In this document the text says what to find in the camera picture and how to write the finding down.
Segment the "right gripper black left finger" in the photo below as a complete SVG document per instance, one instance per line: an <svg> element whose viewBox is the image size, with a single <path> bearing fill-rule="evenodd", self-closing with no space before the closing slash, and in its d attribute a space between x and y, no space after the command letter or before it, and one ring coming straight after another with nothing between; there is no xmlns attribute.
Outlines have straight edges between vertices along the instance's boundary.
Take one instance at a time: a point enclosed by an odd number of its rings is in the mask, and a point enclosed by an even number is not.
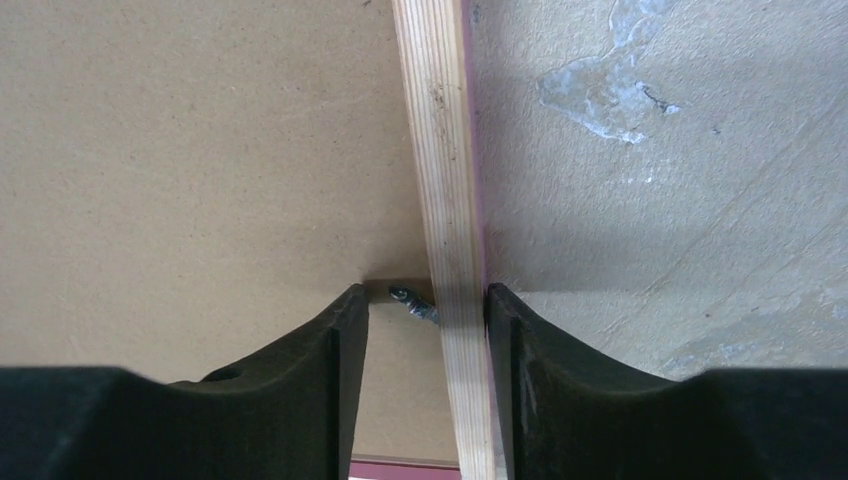
<svg viewBox="0 0 848 480"><path fill-rule="evenodd" d="M344 479L368 339L354 284L197 382L117 367L5 367L5 479Z"/></svg>

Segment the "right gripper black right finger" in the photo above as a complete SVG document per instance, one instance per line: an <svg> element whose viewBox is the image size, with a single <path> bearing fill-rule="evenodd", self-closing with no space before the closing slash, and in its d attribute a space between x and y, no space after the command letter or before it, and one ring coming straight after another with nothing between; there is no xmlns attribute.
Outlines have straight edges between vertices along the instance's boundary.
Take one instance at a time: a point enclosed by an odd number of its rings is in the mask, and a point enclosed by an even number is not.
<svg viewBox="0 0 848 480"><path fill-rule="evenodd" d="M548 322L503 284L488 326L512 479L843 479L843 369L713 369L681 382Z"/></svg>

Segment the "brown cardboard backing board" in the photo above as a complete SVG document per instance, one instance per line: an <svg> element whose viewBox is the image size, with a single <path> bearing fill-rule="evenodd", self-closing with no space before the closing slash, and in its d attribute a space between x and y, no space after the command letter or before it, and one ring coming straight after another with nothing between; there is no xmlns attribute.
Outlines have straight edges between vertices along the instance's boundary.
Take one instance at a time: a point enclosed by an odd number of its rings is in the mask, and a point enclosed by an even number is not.
<svg viewBox="0 0 848 480"><path fill-rule="evenodd" d="M1 364L198 381L372 297L354 455L458 461L388 1L5 1Z"/></svg>

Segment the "pink wooden photo frame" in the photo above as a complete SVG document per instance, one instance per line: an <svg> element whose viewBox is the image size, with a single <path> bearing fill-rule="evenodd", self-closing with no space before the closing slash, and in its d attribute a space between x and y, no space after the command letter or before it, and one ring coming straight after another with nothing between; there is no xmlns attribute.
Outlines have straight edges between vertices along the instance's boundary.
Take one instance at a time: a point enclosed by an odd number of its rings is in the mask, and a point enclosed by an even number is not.
<svg viewBox="0 0 848 480"><path fill-rule="evenodd" d="M468 1L392 4L459 470L495 479Z"/></svg>

